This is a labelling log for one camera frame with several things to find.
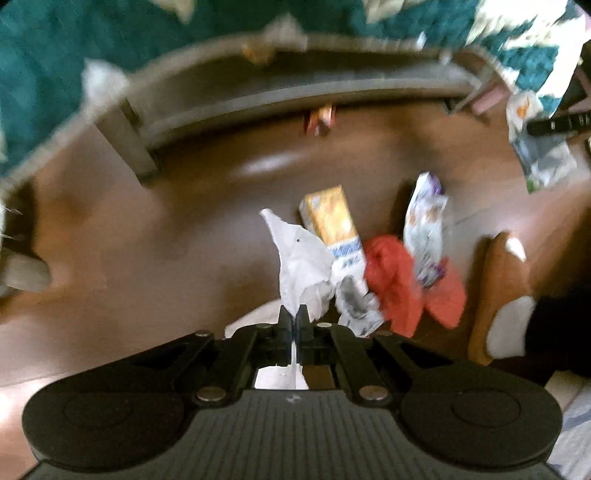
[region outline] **brown floor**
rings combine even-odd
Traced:
[[[583,265],[591,174],[528,195],[504,111],[485,125],[440,102],[337,112],[327,138],[292,116],[161,152],[141,187],[97,130],[38,176],[37,253],[54,285],[0,310],[0,479],[33,465],[20,429],[27,398],[55,377],[223,326],[278,296],[278,258],[258,211],[297,222],[306,193],[342,184],[362,238],[399,232],[409,185],[431,170],[451,196],[447,249],[471,295],[460,326],[423,319],[417,338],[464,355],[486,237],[518,232],[548,293]]]

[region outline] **yellow box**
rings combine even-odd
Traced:
[[[306,229],[327,246],[357,236],[341,185],[306,195],[300,204],[300,215]]]

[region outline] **ribbed plastic surface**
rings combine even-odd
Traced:
[[[82,474],[42,464],[27,480],[556,480],[543,464],[476,472],[445,464],[412,444],[386,410],[352,404],[342,391],[244,392],[235,405],[204,410],[170,450],[118,472]]]

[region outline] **trash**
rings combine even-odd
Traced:
[[[466,305],[462,278],[447,257],[441,261],[445,275],[423,290],[425,309],[445,328],[455,328]]]
[[[335,107],[326,105],[304,117],[304,132],[315,137],[327,135],[335,125]]]
[[[241,327],[256,325],[257,323],[277,323],[281,300],[273,300],[261,305],[244,317],[228,325],[225,337],[232,335]],[[302,367],[296,361],[296,348],[291,345],[291,365],[287,367],[264,367],[256,373],[254,388],[260,390],[308,390]]]
[[[266,45],[243,45],[242,55],[252,64],[266,67],[275,59],[275,49]]]
[[[365,256],[343,187],[339,185],[306,195],[300,203],[300,215],[306,229],[320,237],[335,257],[332,284],[337,285],[351,275],[359,292],[365,295],[368,291],[363,279]]]
[[[414,258],[418,282],[425,288],[445,275],[443,257],[443,211],[448,198],[439,179],[429,173],[418,176],[404,222],[404,246]]]
[[[528,120],[545,118],[534,92],[513,94],[507,101],[506,116],[509,143],[519,158],[528,192],[552,187],[577,168],[577,161],[566,143],[568,134],[533,137],[524,128]]]
[[[361,294],[350,275],[337,286],[335,303],[341,314],[339,325],[348,327],[355,336],[367,337],[384,322],[376,295]]]
[[[261,211],[280,260],[279,292],[287,311],[295,316],[301,304],[310,321],[322,317],[335,294],[330,279],[335,258],[322,240],[299,225],[281,220],[269,209]]]
[[[364,242],[367,258],[365,280],[379,298],[390,329],[412,337],[423,312],[423,292],[414,274],[414,261],[404,244],[393,235]]]
[[[415,277],[414,261],[404,244],[393,235],[372,238],[363,245],[367,257],[365,280],[379,298],[390,329],[412,337],[423,309],[444,327],[460,322],[466,304],[462,279],[447,258],[441,261],[445,275],[423,288]]]

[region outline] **foot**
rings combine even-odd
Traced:
[[[468,358],[481,365],[495,358],[523,355],[525,330],[534,301],[523,245],[510,232],[492,241],[482,273],[480,299]]]

